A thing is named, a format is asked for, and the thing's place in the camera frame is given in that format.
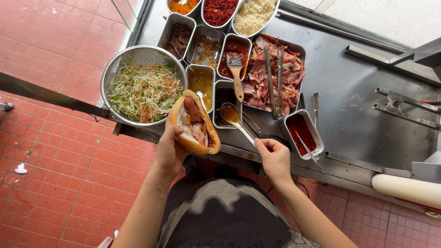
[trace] stainless steel counter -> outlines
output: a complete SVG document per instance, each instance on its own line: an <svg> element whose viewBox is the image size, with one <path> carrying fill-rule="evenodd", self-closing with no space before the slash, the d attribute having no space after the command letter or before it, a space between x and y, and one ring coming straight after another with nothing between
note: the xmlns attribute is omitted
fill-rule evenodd
<svg viewBox="0 0 441 248"><path fill-rule="evenodd" d="M169 14L165 4L161 0L153 2L138 45L156 45L165 24L163 16ZM374 92L377 87L384 87L417 100L437 100L439 89L344 54L344 49L348 45L355 45L386 58L396 54L306 24L295 23L278 15L271 20L263 33L279 36L280 39L301 45L306 50L306 75L302 82L302 92L305 95L306 110L311 116L312 95L319 93L319 132L325 151L381 167L409 170L413 161L422 162L436 150L438 132L375 111L372 105L387 102L386 97ZM282 120L274 121L269 112L248 106L244 106L243 110L263 132L283 135L280 129ZM439 121L436 115L410 105L403 111L430 121ZM223 144L258 153L240 131L224 129L217 132ZM225 156L231 154L222 151ZM317 170L313 162L302 160L297 153L291 154L291 172L421 210L420 207L375 192L371 184L372 176L377 173L374 170L324 158L324 154L320 155L319 162L325 175L313 171Z"/></svg>

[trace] metal tongs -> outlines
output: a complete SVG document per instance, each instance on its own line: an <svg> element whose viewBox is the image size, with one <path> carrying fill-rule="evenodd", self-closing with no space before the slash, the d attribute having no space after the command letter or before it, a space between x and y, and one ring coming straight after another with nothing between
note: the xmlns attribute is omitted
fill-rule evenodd
<svg viewBox="0 0 441 248"><path fill-rule="evenodd" d="M268 45L266 45L263 50L265 51L265 62L266 62L266 75L269 85L269 97L271 101L271 117L273 120L280 120L282 117L282 74L283 74L283 47L279 49L278 59L279 59L279 70L277 76L277 106L276 100L274 98L274 87L273 87L273 77L271 73L271 66L269 64L269 51Z"/></svg>

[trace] person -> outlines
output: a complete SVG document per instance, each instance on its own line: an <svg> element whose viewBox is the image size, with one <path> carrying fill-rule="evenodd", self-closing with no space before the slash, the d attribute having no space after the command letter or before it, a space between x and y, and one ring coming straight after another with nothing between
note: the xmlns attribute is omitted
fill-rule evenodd
<svg viewBox="0 0 441 248"><path fill-rule="evenodd" d="M356 248L294 184L290 152L273 139L255 139L264 170L302 234L251 179L222 170L206 179L191 162L170 189L189 152L170 125L112 248L291 247Z"/></svg>

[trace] person's right hand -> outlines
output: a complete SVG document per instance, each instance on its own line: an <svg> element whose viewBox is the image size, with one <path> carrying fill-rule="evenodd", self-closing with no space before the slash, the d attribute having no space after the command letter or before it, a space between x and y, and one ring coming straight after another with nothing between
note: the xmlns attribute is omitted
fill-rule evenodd
<svg viewBox="0 0 441 248"><path fill-rule="evenodd" d="M290 153L286 146L274 139L254 139L254 144L262 157L263 169L273 184L292 181Z"/></svg>

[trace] banh mi sandwich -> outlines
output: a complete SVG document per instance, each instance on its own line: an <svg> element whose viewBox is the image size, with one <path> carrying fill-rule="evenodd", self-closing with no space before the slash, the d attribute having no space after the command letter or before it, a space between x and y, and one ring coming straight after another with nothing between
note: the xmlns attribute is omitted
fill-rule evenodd
<svg viewBox="0 0 441 248"><path fill-rule="evenodd" d="M182 147L197 154L215 154L221 150L221 141L214 130L207 111L199 97L191 90L185 90L173 106L170 124L184 130L175 136Z"/></svg>

